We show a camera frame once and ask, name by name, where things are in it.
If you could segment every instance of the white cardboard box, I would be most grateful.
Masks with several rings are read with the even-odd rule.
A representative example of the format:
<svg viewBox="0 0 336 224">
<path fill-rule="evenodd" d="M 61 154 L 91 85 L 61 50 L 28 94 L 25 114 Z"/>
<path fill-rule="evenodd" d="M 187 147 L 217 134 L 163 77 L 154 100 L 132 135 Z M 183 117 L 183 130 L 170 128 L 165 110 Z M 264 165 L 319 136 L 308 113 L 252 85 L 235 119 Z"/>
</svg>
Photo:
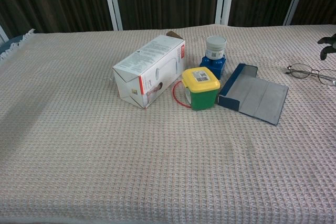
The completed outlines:
<svg viewBox="0 0 336 224">
<path fill-rule="evenodd" d="M 159 35 L 116 64 L 120 98 L 147 108 L 184 71 L 184 47 L 182 38 Z"/>
</svg>

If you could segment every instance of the red string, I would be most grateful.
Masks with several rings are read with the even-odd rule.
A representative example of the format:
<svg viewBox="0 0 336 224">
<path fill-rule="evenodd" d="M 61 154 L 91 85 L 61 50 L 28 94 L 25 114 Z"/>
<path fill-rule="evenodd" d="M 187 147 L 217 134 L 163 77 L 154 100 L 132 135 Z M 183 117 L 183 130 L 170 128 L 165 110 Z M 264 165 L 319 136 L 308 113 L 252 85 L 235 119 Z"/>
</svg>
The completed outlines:
<svg viewBox="0 0 336 224">
<path fill-rule="evenodd" d="M 182 82 L 182 81 L 178 81 L 178 82 L 174 85 L 174 87 L 173 87 L 173 98 L 175 99 L 175 101 L 176 101 L 178 104 L 180 104 L 180 105 L 182 105 L 182 106 L 185 106 L 185 107 L 187 107 L 187 108 L 191 108 L 190 105 L 184 104 L 183 102 L 180 102 L 180 101 L 176 98 L 176 95 L 175 95 L 175 88 L 176 88 L 176 86 L 177 86 L 178 84 L 180 84 L 181 82 Z"/>
</svg>

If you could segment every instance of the white jar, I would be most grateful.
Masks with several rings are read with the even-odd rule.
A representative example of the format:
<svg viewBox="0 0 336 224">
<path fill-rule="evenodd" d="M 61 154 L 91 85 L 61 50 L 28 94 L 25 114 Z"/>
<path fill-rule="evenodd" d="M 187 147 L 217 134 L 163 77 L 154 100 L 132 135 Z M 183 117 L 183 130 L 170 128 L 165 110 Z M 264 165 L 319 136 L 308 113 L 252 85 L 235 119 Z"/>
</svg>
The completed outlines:
<svg viewBox="0 0 336 224">
<path fill-rule="evenodd" d="M 206 38 L 205 56 L 210 60 L 219 60 L 225 57 L 226 39 L 221 36 L 210 36 Z"/>
</svg>

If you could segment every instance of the eyeglasses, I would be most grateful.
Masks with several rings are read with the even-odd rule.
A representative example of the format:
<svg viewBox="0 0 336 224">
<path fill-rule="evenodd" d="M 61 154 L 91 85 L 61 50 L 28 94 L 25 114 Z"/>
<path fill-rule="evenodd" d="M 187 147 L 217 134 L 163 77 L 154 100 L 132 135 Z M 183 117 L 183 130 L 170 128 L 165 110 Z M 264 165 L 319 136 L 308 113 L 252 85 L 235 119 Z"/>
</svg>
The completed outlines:
<svg viewBox="0 0 336 224">
<path fill-rule="evenodd" d="M 310 75 L 317 76 L 320 80 L 320 82 L 324 85 L 328 86 L 336 86 L 336 70 L 331 69 L 312 69 L 308 65 L 296 63 L 292 66 L 288 66 L 287 69 L 289 72 L 286 72 L 286 74 L 291 74 L 292 76 L 303 79 Z"/>
</svg>

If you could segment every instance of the white waffle blanket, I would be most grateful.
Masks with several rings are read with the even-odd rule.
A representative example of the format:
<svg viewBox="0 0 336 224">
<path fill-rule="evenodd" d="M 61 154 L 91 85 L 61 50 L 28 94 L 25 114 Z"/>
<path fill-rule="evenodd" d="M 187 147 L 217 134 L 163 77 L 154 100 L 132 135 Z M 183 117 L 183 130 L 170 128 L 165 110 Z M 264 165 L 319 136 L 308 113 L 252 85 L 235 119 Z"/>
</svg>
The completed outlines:
<svg viewBox="0 0 336 224">
<path fill-rule="evenodd" d="M 122 101 L 112 66 L 167 30 L 31 35 L 0 61 L 0 222 L 336 222 L 336 87 L 284 74 L 336 69 L 317 44 L 336 26 L 174 31 L 189 68 L 227 38 L 222 84 L 243 62 L 287 85 L 278 126 L 171 87 L 147 110 Z"/>
</svg>

